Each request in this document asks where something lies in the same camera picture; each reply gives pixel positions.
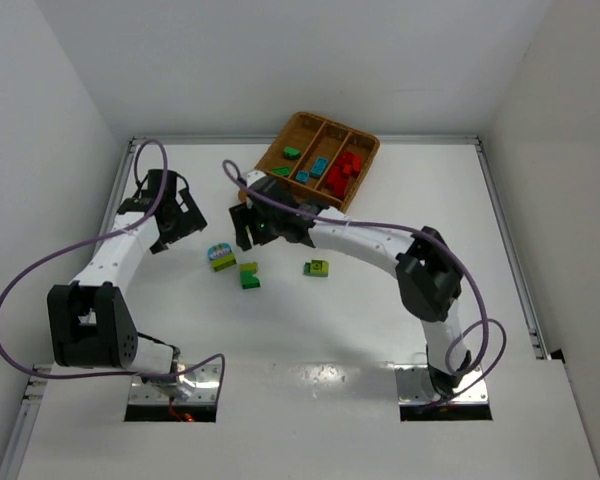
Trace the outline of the cyan lime lego stack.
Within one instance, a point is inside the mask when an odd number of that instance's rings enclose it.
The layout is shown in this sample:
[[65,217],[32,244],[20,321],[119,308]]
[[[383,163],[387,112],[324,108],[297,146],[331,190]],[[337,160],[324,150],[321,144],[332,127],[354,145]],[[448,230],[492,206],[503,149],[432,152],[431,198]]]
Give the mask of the cyan lime lego stack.
[[207,250],[207,258],[214,272],[220,272],[237,264],[233,250],[226,242],[212,245]]

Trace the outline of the small cyan lego cube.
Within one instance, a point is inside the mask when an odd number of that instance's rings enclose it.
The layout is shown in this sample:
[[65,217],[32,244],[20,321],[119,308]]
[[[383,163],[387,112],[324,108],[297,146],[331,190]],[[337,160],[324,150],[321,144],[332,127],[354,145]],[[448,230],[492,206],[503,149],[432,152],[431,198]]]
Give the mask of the small cyan lego cube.
[[296,174],[295,180],[300,183],[306,183],[309,180],[309,178],[309,173],[301,170]]

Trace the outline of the green lime lego pair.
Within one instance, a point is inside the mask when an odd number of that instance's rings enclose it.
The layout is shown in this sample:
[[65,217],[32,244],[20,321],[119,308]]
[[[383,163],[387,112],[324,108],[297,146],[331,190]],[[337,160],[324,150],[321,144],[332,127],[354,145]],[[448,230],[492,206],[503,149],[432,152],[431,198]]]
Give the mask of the green lime lego pair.
[[327,277],[329,263],[326,260],[312,259],[304,264],[303,274],[312,277]]

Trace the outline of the dark green split lego piece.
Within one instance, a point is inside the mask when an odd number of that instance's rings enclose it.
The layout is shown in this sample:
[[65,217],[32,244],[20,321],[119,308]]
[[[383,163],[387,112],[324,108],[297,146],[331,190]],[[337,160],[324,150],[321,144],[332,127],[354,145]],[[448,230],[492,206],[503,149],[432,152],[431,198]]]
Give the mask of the dark green split lego piece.
[[273,168],[271,170],[272,173],[282,176],[282,177],[288,177],[291,174],[291,168],[290,167],[277,167],[277,168]]

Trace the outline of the long cyan lego brick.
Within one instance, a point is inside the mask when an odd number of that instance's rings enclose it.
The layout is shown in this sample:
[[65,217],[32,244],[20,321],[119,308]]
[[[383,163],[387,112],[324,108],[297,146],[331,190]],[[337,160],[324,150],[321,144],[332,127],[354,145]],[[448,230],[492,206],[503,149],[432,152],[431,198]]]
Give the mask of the long cyan lego brick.
[[329,160],[327,158],[322,156],[317,157],[309,172],[310,176],[319,179],[324,174],[328,163]]

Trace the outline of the small red lego brick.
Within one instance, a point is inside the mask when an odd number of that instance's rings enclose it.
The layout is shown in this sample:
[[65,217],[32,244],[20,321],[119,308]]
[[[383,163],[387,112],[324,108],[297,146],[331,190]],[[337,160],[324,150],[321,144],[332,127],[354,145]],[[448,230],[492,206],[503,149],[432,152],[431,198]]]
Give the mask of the small red lego brick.
[[350,153],[347,160],[351,174],[357,176],[362,170],[362,158],[360,155]]

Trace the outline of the red top lego stack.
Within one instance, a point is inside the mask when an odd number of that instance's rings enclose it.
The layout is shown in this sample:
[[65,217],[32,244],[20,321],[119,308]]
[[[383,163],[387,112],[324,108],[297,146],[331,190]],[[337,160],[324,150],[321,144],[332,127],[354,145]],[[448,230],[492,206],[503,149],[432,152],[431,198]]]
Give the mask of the red top lego stack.
[[344,199],[347,194],[349,179],[341,177],[337,179],[331,188],[331,195],[338,199]]

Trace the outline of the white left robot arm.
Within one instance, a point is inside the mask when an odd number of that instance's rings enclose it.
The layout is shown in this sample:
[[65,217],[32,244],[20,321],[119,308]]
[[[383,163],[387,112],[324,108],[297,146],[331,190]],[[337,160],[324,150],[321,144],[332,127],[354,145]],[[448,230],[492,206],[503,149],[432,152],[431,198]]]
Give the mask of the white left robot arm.
[[113,230],[89,264],[70,283],[55,285],[47,295],[55,363],[73,368],[110,368],[116,372],[158,377],[175,370],[179,350],[141,335],[124,295],[142,260],[201,231],[207,222],[189,193],[178,187],[184,178],[150,170],[133,196],[117,210]]

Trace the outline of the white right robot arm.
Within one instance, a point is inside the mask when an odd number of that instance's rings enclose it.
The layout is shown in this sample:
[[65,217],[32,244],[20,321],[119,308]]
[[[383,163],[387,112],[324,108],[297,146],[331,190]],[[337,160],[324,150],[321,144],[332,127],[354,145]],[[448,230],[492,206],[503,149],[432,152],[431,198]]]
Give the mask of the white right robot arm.
[[282,238],[348,255],[391,275],[404,308],[421,321],[433,388],[442,397],[453,394],[472,354],[462,340],[458,313],[463,274],[440,249],[393,227],[356,226],[320,201],[299,203],[278,179],[260,170],[240,175],[238,182],[251,189],[243,204],[230,209],[241,249]]

